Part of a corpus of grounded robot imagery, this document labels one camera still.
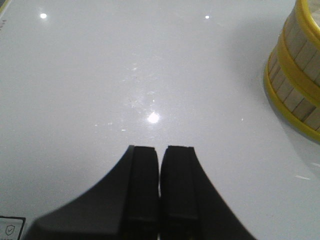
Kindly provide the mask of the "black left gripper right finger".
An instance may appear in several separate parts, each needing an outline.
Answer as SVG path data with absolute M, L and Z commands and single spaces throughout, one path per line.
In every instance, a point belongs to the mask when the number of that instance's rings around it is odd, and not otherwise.
M 193 147 L 169 146 L 160 171 L 162 240 L 253 240 L 203 170 Z

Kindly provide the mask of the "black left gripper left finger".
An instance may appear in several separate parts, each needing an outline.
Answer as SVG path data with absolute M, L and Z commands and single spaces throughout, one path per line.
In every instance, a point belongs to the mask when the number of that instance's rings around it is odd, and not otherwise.
M 96 185 L 36 219 L 26 240 L 156 240 L 159 163 L 153 147 L 130 145 Z

